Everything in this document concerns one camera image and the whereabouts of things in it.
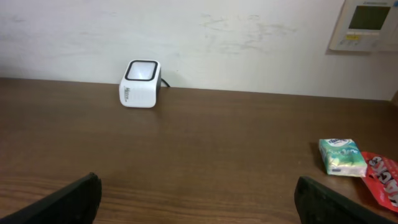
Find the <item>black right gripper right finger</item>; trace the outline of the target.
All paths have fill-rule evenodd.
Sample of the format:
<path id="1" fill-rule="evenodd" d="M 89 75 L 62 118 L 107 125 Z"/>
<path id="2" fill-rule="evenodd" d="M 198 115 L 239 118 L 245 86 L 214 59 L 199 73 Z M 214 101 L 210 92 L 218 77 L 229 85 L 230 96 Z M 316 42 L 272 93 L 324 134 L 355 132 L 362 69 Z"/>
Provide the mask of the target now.
<path id="1" fill-rule="evenodd" d="M 395 224 L 307 176 L 299 177 L 294 202 L 303 224 Z"/>

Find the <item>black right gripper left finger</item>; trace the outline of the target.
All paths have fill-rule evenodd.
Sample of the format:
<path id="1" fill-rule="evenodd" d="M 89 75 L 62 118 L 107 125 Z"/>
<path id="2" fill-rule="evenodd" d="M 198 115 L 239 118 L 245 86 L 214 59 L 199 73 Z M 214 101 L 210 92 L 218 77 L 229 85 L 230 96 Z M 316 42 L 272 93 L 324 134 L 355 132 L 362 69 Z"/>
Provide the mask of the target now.
<path id="1" fill-rule="evenodd" d="M 4 218 L 1 224 L 92 224 L 100 206 L 101 179 L 90 173 Z"/>

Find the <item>Kleenex tissue pack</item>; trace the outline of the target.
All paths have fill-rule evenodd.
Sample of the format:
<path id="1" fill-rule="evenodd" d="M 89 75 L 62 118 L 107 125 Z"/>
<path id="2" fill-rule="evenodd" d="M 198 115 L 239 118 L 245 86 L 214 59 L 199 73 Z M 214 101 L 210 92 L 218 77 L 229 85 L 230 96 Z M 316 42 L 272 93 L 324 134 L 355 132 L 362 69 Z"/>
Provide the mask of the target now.
<path id="1" fill-rule="evenodd" d="M 320 139 L 318 147 L 328 175 L 366 176 L 368 165 L 352 139 Z"/>

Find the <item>red candy bag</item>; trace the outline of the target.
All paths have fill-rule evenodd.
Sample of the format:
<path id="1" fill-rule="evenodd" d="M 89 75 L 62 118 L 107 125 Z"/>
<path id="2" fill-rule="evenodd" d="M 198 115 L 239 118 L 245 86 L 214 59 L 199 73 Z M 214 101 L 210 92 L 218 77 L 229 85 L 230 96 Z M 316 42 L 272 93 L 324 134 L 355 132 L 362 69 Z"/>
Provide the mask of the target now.
<path id="1" fill-rule="evenodd" d="M 397 213 L 397 162 L 372 152 L 362 152 L 368 168 L 362 178 L 379 205 Z"/>

